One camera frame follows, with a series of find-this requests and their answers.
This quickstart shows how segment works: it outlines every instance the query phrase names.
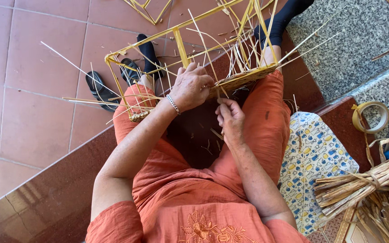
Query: leg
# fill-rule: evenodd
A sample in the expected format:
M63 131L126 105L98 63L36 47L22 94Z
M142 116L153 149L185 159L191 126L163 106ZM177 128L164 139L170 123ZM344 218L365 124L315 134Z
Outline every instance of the leg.
M154 47L151 42L149 42L153 50L148 50L145 46L141 45L140 49L145 55L154 54ZM139 94L139 93L148 93L155 94L153 88L153 78L149 75L142 75L140 81L137 85L130 85L127 91L124 93L125 96ZM135 104L140 104L140 106L155 107L155 100L142 101L140 97L126 97L125 98L129 106ZM127 108L125 106L119 106L114 114L114 125L115 125L115 135L118 144L125 138L125 136L134 128L138 123L131 122L129 120L129 114L127 112L122 113ZM130 109L130 112L139 112L139 109ZM142 169L138 172L133 180L133 198L134 202L138 206L146 196L153 193L156 186L153 185L154 182L160 180L161 178L179 172L184 169L189 169L190 166L182 157L181 153L171 146L165 139L161 138L154 149L149 154L145 164Z
M273 49L276 57L280 58L280 47L273 46ZM264 51L265 61L274 62L270 48ZM276 70L258 81L242 111L246 114L244 138L267 174L277 183L289 138L290 116L290 110L283 102L283 76L280 71ZM209 170L219 184L246 198L238 169L226 145Z

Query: black sandal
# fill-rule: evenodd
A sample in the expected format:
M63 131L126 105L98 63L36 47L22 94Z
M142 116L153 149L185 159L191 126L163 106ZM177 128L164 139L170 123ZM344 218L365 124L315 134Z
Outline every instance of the black sandal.
M116 98L117 96L114 93L111 93L105 87L103 87L102 77L100 77L99 73L94 71L94 75L93 75L93 72L90 71L90 72L88 72L88 75L85 76L86 83L88 84L89 90L93 94L94 98L96 98L98 101L105 101L105 102L119 104L118 100L116 100L116 99L109 101L109 99ZM108 104L100 104L100 106L108 112L114 112L116 110L116 108L118 107L118 106L112 106L112 105L108 105Z
M131 67L132 69L136 69L136 70L138 70L138 68L139 68L139 66L136 64L136 63L134 63L133 61L132 61L132 59L130 59L130 58L124 58L124 59L122 59L122 61L121 61L121 63L122 64L125 64L125 65L127 65L127 66L129 66L129 67ZM133 71L133 70L131 70L131 69L128 69L128 68L125 68L125 73L128 75L128 78L127 78L127 76L124 74L124 72L122 71L122 67L120 67L120 69L119 69L120 71L121 71L121 76L122 76L122 78L127 82L127 85L129 85L129 86L132 86L132 85L135 85L136 83L135 83L135 80L136 80L136 82L138 82L139 81L139 74L138 74L138 72L136 72L136 71Z

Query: lap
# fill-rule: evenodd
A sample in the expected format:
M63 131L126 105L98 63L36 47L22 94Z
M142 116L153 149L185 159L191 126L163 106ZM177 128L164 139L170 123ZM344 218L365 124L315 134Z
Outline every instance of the lap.
M132 85L132 87L127 89L124 95L129 96L132 94L139 94L139 91L140 93L148 92L149 94L154 94L151 89L146 88L143 85ZM149 101L143 103L141 98L126 97L125 99L129 106L133 106L139 102L142 103L141 106L155 106L155 101L153 100L151 100L151 103ZM131 122L129 120L128 113L124 112L126 109L127 107L125 106L119 106L114 114L113 122L118 144L139 124L138 122ZM160 180L163 176L188 168L190 168L190 166L182 157L181 153L171 146L169 142L165 140L164 136L162 136L149 154L142 169L133 179L133 198L135 203L137 204L137 202L143 198L145 192L142 192L141 195L140 191L144 187Z
M242 110L246 115L244 138L263 169L277 183L289 139L290 110L283 102L282 74L275 71L259 80ZM240 175L226 145L219 158L205 172L210 173L218 183L245 198Z

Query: orange dress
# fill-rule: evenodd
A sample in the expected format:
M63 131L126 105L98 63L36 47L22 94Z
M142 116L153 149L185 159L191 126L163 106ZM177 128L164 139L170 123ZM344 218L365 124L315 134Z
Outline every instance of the orange dress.
M141 92L153 93L138 86ZM125 95L138 93L128 88ZM242 110L244 137L274 183L289 139L290 110L283 102L279 71L259 80ZM134 105L134 97L127 102ZM123 111L118 108L114 116ZM137 125L123 113L114 120L117 142ZM224 145L208 169L193 169L181 153L160 139L133 180L133 199L113 204L89 225L86 241L308 243L283 220L263 224L247 201L229 148Z

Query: tape roll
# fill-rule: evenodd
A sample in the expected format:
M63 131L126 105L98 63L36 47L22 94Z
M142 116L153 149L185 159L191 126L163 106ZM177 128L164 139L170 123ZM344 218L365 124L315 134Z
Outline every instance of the tape roll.
M377 102L377 101L374 101L374 102L364 102L361 105L359 105L357 109L362 114L364 109L368 108L370 106L377 106L377 107L379 107L379 111L381 113L381 120L379 121L379 123L374 128L366 130L366 133L373 134L373 133L376 133L376 132L384 129L384 127L388 124L389 110L386 107L386 105L384 105L381 102ZM352 115L352 123L354 124L354 127L357 130L359 130L361 132L364 132L364 127L363 127L363 125L361 125L360 119L358 117L358 112L357 112L356 109L354 110L354 114Z

